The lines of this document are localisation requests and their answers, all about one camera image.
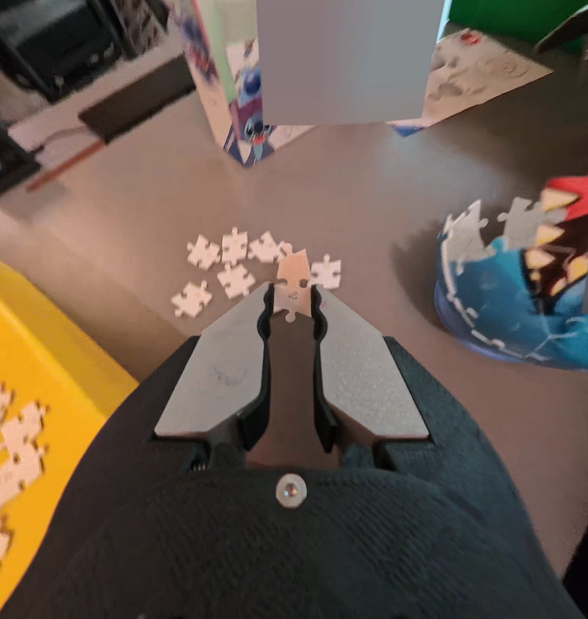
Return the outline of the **heap of white puzzle pieces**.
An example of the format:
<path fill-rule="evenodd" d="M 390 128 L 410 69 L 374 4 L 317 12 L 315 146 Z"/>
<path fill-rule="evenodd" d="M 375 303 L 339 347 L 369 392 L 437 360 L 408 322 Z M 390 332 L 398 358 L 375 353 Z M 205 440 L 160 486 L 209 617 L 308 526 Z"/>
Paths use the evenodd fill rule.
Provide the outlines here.
<path fill-rule="evenodd" d="M 29 402 L 14 417 L 8 411 L 14 392 L 0 383 L 0 453 L 6 459 L 0 464 L 0 567 L 8 552 L 11 535 L 4 531 L 1 512 L 4 506 L 24 492 L 44 472 L 46 448 L 37 444 L 44 429 L 48 409 L 38 401 Z"/>

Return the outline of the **green plastic bin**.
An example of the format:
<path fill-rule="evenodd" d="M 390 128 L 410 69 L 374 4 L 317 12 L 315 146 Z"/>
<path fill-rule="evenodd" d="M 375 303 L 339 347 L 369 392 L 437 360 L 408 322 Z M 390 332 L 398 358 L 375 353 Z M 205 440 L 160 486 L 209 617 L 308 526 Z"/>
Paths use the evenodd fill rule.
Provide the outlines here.
<path fill-rule="evenodd" d="M 537 44 L 588 1 L 452 1 L 453 24 Z"/>

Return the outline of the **printed cartoon puzzle box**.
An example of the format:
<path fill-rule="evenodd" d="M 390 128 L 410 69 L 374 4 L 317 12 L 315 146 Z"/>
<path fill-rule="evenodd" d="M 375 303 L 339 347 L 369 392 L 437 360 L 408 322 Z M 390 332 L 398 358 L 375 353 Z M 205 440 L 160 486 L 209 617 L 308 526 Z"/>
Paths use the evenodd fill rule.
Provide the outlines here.
<path fill-rule="evenodd" d="M 215 141 L 252 167 L 314 126 L 264 118 L 256 1 L 167 1 Z"/>

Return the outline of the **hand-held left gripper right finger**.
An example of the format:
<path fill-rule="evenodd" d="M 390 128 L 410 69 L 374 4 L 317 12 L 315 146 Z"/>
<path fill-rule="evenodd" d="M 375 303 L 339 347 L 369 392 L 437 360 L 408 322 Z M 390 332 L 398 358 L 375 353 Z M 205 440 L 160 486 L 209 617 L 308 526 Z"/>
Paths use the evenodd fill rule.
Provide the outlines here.
<path fill-rule="evenodd" d="M 311 287 L 311 314 L 314 425 L 323 450 L 429 439 L 382 333 L 321 285 Z"/>

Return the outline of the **black flat panel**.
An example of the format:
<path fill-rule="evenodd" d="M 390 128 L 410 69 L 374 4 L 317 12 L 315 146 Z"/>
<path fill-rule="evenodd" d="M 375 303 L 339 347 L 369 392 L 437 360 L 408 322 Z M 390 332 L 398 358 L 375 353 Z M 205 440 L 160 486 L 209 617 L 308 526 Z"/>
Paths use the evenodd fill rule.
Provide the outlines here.
<path fill-rule="evenodd" d="M 183 54 L 78 114 L 104 143 L 111 143 L 196 89 Z"/>

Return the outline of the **folded instruction sheet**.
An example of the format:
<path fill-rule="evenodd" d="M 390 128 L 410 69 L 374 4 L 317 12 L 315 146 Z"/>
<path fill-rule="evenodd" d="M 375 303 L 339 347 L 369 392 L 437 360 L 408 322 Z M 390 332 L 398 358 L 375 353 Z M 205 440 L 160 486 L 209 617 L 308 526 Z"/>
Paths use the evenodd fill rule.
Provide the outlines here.
<path fill-rule="evenodd" d="M 445 35 L 434 50 L 419 118 L 389 121 L 403 137 L 553 73 L 481 32 Z"/>

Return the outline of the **brown rod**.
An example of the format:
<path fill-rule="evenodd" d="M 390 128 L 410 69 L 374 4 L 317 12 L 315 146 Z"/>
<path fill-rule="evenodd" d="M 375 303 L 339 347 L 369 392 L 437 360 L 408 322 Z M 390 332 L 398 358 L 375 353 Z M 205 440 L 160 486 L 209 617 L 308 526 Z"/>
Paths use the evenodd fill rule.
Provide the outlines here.
<path fill-rule="evenodd" d="M 29 182 L 26 186 L 26 193 L 31 194 L 35 191 L 40 190 L 45 185 L 54 181 L 61 174 L 65 173 L 73 166 L 78 165 L 81 161 L 90 158 L 98 151 L 101 151 L 107 146 L 107 143 L 102 140 L 97 140 L 88 147 L 81 149 L 80 151 L 74 153 L 71 157 L 65 159 L 57 166 L 53 168 L 47 168 L 42 173 L 36 176 L 36 178 Z"/>

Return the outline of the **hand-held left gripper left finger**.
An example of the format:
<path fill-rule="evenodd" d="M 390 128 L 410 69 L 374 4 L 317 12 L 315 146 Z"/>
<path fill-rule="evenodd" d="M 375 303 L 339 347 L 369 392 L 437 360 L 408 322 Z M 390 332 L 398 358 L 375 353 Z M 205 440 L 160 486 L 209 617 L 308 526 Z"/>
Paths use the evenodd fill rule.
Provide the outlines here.
<path fill-rule="evenodd" d="M 270 414 L 268 339 L 274 284 L 264 283 L 208 326 L 154 428 L 164 440 L 250 451 Z"/>

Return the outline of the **white jigsaw puzzle piece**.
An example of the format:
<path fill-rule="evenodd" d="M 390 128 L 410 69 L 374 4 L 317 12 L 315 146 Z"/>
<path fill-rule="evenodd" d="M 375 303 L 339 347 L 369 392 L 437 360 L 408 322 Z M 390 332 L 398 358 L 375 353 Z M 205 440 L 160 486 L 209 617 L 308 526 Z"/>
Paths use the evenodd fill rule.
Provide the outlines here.
<path fill-rule="evenodd" d="M 288 253 L 279 263 L 274 285 L 274 313 L 292 323 L 298 314 L 311 317 L 311 271 L 305 249 Z"/>

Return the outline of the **half-built blue puzzle ball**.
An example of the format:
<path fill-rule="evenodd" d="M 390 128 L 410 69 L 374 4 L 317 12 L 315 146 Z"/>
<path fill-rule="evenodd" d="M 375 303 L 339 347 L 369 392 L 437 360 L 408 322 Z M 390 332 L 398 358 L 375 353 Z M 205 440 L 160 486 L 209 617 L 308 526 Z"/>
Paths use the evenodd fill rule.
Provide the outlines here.
<path fill-rule="evenodd" d="M 439 233 L 434 302 L 468 348 L 588 371 L 588 173 L 515 197 L 496 223 L 477 200 Z"/>

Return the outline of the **white puzzle pieces group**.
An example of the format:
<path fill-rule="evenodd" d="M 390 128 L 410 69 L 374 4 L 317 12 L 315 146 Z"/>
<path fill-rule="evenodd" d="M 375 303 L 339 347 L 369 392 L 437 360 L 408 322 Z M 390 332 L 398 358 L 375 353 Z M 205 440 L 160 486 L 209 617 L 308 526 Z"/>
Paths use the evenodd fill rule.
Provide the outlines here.
<path fill-rule="evenodd" d="M 216 274 L 217 280 L 226 297 L 234 300 L 249 296 L 256 284 L 255 277 L 245 266 L 246 262 L 255 260 L 260 264 L 276 265 L 279 268 L 280 261 L 294 251 L 290 243 L 277 242 L 269 231 L 249 241 L 247 232 L 241 232 L 235 227 L 230 234 L 223 235 L 220 245 L 199 235 L 194 243 L 187 244 L 187 252 L 189 264 L 197 269 L 206 272 L 217 264 L 222 266 Z M 322 260 L 309 263 L 309 267 L 311 287 L 320 285 L 326 290 L 337 290 L 340 287 L 342 280 L 340 259 L 332 259 L 329 254 L 325 254 Z"/>

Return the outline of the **yellow plastic bin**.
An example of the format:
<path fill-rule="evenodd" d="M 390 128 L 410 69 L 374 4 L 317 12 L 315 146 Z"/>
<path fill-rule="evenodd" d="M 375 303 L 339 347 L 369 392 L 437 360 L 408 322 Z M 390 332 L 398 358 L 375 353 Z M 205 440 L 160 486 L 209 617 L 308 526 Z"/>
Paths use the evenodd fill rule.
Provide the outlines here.
<path fill-rule="evenodd" d="M 37 444 L 44 472 L 3 507 L 11 543 L 0 567 L 0 611 L 35 558 L 83 454 L 137 382 L 23 275 L 0 261 L 0 383 L 7 415 L 47 407 Z M 0 453 L 0 464 L 7 455 Z"/>

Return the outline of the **black equipment case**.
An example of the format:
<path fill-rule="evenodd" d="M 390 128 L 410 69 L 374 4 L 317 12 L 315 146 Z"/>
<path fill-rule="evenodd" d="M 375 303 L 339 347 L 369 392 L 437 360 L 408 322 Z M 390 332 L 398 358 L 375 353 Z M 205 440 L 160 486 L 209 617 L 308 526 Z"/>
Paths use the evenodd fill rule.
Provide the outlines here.
<path fill-rule="evenodd" d="M 0 1 L 0 69 L 54 103 L 122 57 L 108 1 Z"/>

